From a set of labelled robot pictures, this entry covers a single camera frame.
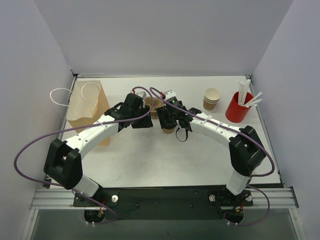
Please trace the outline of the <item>kraft paper coffee cup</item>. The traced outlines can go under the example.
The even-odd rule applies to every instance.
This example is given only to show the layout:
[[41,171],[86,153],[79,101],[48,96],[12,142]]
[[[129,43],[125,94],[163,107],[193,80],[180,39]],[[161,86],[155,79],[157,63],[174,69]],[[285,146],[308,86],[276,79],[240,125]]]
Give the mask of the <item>kraft paper coffee cup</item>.
[[165,134],[172,134],[175,132],[175,129],[166,129],[166,128],[163,128],[162,131],[165,133]]

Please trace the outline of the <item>pulp cup carrier tray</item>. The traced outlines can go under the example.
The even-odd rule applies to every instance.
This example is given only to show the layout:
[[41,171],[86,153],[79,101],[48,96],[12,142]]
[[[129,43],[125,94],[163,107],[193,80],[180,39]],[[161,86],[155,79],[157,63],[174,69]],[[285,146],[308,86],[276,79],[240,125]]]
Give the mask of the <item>pulp cup carrier tray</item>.
[[146,97],[144,100],[144,104],[150,106],[151,112],[150,115],[153,119],[158,118],[157,109],[162,108],[164,103],[156,97]]

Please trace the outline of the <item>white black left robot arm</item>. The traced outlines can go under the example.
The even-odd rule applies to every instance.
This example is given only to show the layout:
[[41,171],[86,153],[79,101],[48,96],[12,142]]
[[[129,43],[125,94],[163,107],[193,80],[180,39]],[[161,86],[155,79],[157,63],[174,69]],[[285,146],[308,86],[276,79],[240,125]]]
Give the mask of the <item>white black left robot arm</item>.
[[44,173],[67,190],[84,194],[92,206],[101,203],[102,187],[83,173],[83,158],[102,141],[131,126],[151,128],[150,107],[145,105],[146,92],[129,93],[123,102],[108,109],[95,123],[77,135],[54,140],[48,150]]

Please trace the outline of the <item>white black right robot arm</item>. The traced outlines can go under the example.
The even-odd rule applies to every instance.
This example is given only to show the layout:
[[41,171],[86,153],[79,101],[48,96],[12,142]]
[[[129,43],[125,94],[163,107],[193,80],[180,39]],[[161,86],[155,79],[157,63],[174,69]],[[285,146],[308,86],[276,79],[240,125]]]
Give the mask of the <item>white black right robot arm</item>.
[[186,109],[175,97],[171,103],[175,107],[166,104],[156,109],[161,128],[185,129],[186,134],[198,133],[227,147],[233,172],[225,187],[234,196],[241,194],[266,157],[256,130],[251,126],[227,125],[194,107]]

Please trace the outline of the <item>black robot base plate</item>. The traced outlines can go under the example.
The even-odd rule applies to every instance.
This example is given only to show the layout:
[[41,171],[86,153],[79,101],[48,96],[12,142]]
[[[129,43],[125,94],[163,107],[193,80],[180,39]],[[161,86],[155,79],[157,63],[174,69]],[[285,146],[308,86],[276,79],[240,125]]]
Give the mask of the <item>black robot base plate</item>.
[[253,206],[249,190],[233,195],[224,185],[108,187],[93,199],[77,193],[73,200],[88,220],[98,216],[99,203],[111,209],[103,212],[106,220],[220,220],[225,211]]

